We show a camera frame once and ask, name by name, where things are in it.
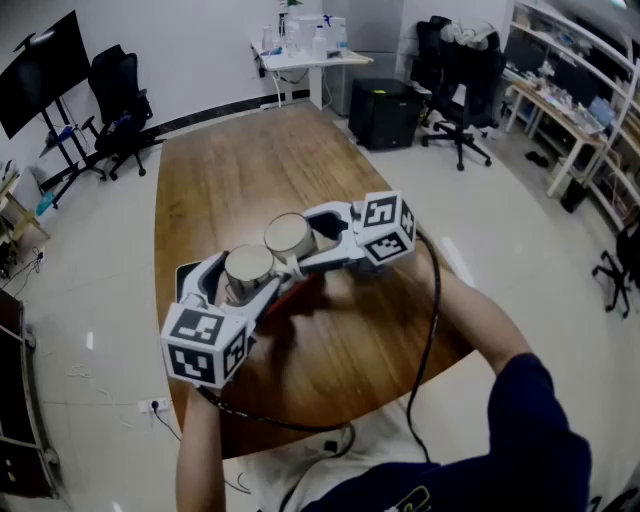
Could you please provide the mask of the wooden stool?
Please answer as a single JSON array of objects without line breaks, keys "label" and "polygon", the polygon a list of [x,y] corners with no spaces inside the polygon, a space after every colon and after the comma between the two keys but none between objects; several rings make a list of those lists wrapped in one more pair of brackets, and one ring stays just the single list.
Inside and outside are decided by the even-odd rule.
[{"label": "wooden stool", "polygon": [[[19,187],[28,181],[35,192],[21,200]],[[0,162],[0,266],[17,262],[19,240],[25,233],[37,231],[45,241],[51,238],[36,213],[41,198],[31,174],[19,171],[14,160]]]}]

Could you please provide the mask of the navy printed t-shirt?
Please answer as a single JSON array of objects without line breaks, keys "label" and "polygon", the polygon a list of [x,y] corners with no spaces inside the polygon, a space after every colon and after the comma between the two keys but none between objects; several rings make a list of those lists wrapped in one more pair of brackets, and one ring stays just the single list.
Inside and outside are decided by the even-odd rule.
[{"label": "navy printed t-shirt", "polygon": [[592,460],[552,378],[532,353],[512,358],[488,404],[487,454],[386,463],[340,483],[302,512],[586,512]]}]

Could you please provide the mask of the person's left forearm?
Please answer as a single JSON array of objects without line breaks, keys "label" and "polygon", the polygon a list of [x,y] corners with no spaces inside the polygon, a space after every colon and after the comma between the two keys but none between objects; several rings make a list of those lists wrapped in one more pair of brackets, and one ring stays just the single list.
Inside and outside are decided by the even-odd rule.
[{"label": "person's left forearm", "polygon": [[177,512],[225,512],[220,411],[196,388],[188,395],[176,469]]}]

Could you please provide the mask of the dark wooden cabinet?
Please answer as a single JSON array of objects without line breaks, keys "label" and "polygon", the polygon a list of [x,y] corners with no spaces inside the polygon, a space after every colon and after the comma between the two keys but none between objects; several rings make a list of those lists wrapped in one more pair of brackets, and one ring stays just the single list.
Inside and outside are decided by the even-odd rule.
[{"label": "dark wooden cabinet", "polygon": [[23,303],[0,289],[0,493],[57,499],[59,458],[39,407],[36,346]]}]

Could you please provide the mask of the black office chair with clothes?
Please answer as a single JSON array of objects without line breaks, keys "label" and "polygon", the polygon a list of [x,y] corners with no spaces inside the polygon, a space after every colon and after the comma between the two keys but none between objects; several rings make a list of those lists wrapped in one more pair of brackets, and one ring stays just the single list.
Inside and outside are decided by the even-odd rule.
[{"label": "black office chair with clothes", "polygon": [[432,141],[451,141],[457,151],[457,169],[465,169],[463,149],[473,150],[492,165],[491,157],[476,143],[469,131],[495,125],[495,107],[506,57],[499,50],[476,51],[457,43],[440,39],[440,30],[448,23],[459,23],[449,18],[433,16],[416,24],[418,55],[414,58],[410,81],[429,93],[427,112],[438,112],[441,119],[424,135],[421,145]]}]

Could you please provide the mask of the white ceramic mug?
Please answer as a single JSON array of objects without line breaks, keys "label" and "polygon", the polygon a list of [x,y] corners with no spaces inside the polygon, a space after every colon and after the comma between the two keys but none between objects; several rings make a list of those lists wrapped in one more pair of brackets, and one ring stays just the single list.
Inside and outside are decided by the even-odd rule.
[{"label": "white ceramic mug", "polygon": [[224,262],[229,303],[243,306],[270,281],[274,256],[264,245],[244,244],[231,250]]}]

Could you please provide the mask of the black mesh office chair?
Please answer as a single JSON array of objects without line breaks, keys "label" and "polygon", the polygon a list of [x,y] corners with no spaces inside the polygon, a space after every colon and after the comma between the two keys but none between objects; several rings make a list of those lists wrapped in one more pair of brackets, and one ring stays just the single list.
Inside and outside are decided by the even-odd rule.
[{"label": "black mesh office chair", "polygon": [[145,130],[153,112],[147,91],[139,87],[137,55],[119,45],[108,48],[93,59],[88,83],[99,106],[102,128],[96,129],[90,117],[81,129],[88,129],[95,137],[97,158],[114,161],[108,172],[113,181],[131,156],[138,164],[138,174],[145,175],[140,151],[161,145],[164,140]]}]

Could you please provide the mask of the light grey trousers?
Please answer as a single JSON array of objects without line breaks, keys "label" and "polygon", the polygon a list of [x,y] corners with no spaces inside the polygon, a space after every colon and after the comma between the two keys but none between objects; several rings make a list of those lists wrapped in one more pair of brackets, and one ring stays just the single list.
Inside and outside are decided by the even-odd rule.
[{"label": "light grey trousers", "polygon": [[376,466],[425,461],[406,422],[404,399],[355,420],[351,427],[238,459],[262,512],[300,512]]}]

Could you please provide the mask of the wooden workbench with white legs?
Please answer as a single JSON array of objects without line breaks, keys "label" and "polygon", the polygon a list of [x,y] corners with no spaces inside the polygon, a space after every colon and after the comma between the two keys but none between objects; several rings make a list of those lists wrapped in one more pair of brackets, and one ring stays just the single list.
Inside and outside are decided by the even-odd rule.
[{"label": "wooden workbench with white legs", "polygon": [[523,99],[527,99],[542,114],[546,114],[551,117],[558,125],[560,125],[565,131],[567,131],[573,138],[574,144],[569,151],[568,156],[565,159],[564,164],[561,166],[560,171],[557,173],[553,181],[549,184],[546,195],[551,198],[554,196],[565,177],[571,173],[571,169],[576,163],[582,148],[584,146],[590,146],[593,148],[594,153],[589,160],[584,171],[578,173],[577,180],[580,183],[584,183],[590,176],[598,158],[601,156],[605,147],[606,140],[601,135],[589,135],[584,129],[580,128],[575,122],[571,121],[565,114],[563,114],[558,108],[552,105],[551,102],[544,99],[541,95],[537,94],[532,87],[526,85],[523,81],[513,81],[510,84],[514,91],[515,99],[511,104],[511,114],[508,118],[505,126],[505,132],[509,133],[517,118],[517,114],[520,109],[520,105]]}]

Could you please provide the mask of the person's right forearm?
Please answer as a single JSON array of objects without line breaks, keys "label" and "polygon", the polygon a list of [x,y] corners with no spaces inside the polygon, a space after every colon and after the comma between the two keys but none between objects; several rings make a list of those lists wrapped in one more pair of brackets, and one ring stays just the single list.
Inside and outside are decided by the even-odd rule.
[{"label": "person's right forearm", "polygon": [[440,275],[440,311],[487,361],[496,375],[531,347],[509,316],[489,297],[445,268]]}]

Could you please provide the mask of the white mug with blue marks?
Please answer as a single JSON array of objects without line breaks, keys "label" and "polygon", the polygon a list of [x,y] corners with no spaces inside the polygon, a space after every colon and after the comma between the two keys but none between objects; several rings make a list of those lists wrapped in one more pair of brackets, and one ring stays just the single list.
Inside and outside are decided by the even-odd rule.
[{"label": "white mug with blue marks", "polygon": [[304,277],[300,262],[317,249],[308,220],[299,213],[284,213],[272,220],[264,232],[264,245],[276,267],[296,278]]}]

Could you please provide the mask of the black box cabinet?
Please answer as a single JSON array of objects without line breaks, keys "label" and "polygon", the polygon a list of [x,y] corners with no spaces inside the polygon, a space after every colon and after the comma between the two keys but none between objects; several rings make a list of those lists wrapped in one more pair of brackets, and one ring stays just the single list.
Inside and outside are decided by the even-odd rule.
[{"label": "black box cabinet", "polygon": [[424,98],[395,79],[363,78],[352,85],[348,128],[370,151],[413,144]]}]

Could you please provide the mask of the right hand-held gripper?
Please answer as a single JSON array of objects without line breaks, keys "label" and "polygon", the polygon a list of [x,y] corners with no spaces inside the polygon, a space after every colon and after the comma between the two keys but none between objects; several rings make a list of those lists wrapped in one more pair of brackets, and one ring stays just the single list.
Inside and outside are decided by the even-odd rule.
[{"label": "right hand-held gripper", "polygon": [[298,261],[301,274],[326,272],[365,262],[374,267],[409,255],[416,244],[416,218],[399,191],[368,193],[364,200],[331,201],[302,213],[323,236],[350,230],[352,239]]}]

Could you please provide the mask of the white standing desk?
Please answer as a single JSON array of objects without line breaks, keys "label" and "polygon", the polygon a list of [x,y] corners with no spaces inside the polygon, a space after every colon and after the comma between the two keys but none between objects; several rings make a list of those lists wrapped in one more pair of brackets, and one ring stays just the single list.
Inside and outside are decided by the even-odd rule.
[{"label": "white standing desk", "polygon": [[373,58],[366,57],[351,50],[346,50],[343,56],[325,60],[317,60],[307,52],[302,51],[289,56],[285,51],[278,55],[266,54],[262,43],[257,40],[251,41],[251,48],[256,54],[260,64],[265,69],[265,73],[271,78],[276,88],[276,101],[261,106],[261,109],[281,108],[283,105],[297,103],[293,99],[292,84],[288,88],[281,89],[280,82],[282,74],[293,72],[298,69],[306,70],[309,80],[309,100],[320,111],[323,110],[323,86],[324,69],[327,67],[348,66],[348,65],[368,65],[374,62]]}]

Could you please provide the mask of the pile of light clothes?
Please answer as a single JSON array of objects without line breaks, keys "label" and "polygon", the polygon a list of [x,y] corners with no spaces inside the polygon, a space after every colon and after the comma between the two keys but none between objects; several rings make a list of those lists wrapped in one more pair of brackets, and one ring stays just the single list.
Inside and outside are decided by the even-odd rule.
[{"label": "pile of light clothes", "polygon": [[489,23],[468,27],[459,23],[448,23],[440,30],[440,39],[446,43],[457,43],[476,51],[500,49],[499,33]]}]

